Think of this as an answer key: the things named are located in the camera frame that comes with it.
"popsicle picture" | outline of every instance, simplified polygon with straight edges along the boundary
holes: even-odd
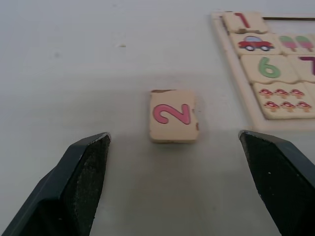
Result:
[[[313,52],[314,45],[307,37],[296,36],[295,39],[302,48],[306,48],[309,52]]]
[[[280,36],[279,40],[286,48],[290,48],[293,52],[296,52],[297,45],[291,37]]]

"red car illustration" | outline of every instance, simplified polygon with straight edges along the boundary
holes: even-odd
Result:
[[[272,43],[262,41],[261,38],[255,36],[247,36],[244,41],[238,43],[239,48],[245,48],[247,51],[255,51],[260,48],[261,50],[268,52],[270,49],[275,48]]]

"pink number 2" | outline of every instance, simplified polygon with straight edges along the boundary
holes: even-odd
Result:
[[[315,57],[299,57],[299,59],[312,61],[312,73],[315,75]]]
[[[250,28],[250,25],[248,24],[248,21],[246,20],[246,18],[245,18],[243,13],[234,13],[234,15],[238,16],[239,18],[241,18],[241,21],[243,22],[243,24],[245,25],[246,28]]]
[[[174,107],[169,105],[160,104],[154,107],[153,109],[153,117],[156,119],[157,122],[162,124],[168,123],[168,118],[161,115],[161,112],[167,112],[174,116],[175,118],[179,119],[184,124],[190,124],[190,112],[189,106],[187,104],[182,105],[182,113],[177,111]]]

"white background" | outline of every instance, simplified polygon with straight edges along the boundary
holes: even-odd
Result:
[[[0,233],[70,144],[109,131],[91,236],[279,236],[237,138],[250,121],[209,14],[314,9],[313,0],[2,1]],[[196,92],[196,144],[149,141],[152,89]],[[275,134],[315,161],[315,133]]]

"red mushroom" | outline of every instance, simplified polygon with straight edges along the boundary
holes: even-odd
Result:
[[[271,102],[271,101],[266,102],[264,104],[264,107],[269,108],[271,112],[276,112],[277,109],[280,108],[276,103]]]
[[[295,109],[295,106],[290,102],[283,102],[280,106],[286,109],[287,112],[293,112],[293,109]]]
[[[298,89],[292,89],[290,91],[290,94],[293,95],[293,96],[296,96],[296,98],[299,98],[299,99],[301,99],[305,95],[303,92],[301,92]]]
[[[312,108],[312,106],[307,104],[306,102],[299,102],[298,104],[296,104],[296,106],[303,109],[304,112],[310,112],[310,108]]]
[[[289,96],[289,93],[281,88],[277,89],[275,91],[275,95],[278,95],[280,97],[282,97],[283,99],[286,99],[286,97]]]
[[[259,94],[265,96],[265,98],[270,98],[274,93],[266,88],[263,88],[261,91],[259,91]]]

